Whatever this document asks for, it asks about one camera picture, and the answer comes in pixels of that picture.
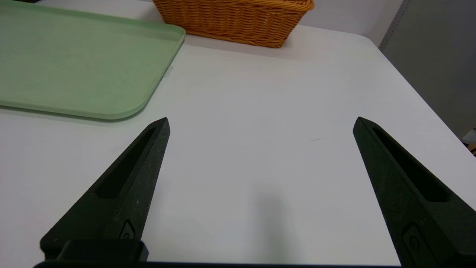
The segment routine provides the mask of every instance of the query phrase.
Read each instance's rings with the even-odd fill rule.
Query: white wall
[[[364,35],[379,45],[402,0],[314,0],[302,25]]]

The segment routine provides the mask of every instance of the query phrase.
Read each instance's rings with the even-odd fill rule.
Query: wicker basket
[[[187,33],[279,48],[313,0],[154,0],[165,23]]]

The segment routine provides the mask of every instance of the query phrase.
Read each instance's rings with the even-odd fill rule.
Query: table surface
[[[41,4],[160,20],[142,1]],[[2,267],[42,261],[41,237],[165,116],[142,236],[151,261],[398,265],[352,135],[358,116],[476,207],[474,157],[365,37],[297,26],[270,49],[188,35],[171,66],[124,121],[0,109]]]

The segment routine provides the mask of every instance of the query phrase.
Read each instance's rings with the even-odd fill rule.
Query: light green plastic tray
[[[184,37],[174,25],[0,0],[0,105],[131,116],[146,105]]]

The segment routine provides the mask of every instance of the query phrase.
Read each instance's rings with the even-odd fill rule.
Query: gray wall
[[[461,138],[476,126],[476,0],[404,4],[380,49]]]

